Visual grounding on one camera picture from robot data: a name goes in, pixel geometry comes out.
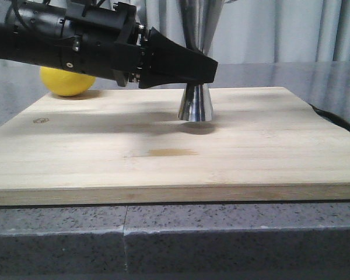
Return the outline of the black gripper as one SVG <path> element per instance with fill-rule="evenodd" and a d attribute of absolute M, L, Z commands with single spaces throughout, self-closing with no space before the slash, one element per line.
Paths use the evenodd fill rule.
<path fill-rule="evenodd" d="M 136 14 L 135 6 L 123 2 L 112 10 L 95 2 L 68 2 L 62 38 L 70 37 L 71 42 L 61 48 L 62 68 L 111 79 L 118 86 L 140 77 L 140 89 L 214 81 L 217 61 L 178 45 L 154 27 L 142 45 L 145 49 L 141 47 L 138 39 L 146 28 Z"/>

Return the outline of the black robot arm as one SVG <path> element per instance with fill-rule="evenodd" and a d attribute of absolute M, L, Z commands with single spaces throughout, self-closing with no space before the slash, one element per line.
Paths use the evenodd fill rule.
<path fill-rule="evenodd" d="M 214 80 L 217 62 L 136 21 L 136 7 L 99 1 L 0 1 L 0 59 L 109 79 L 141 89 Z"/>

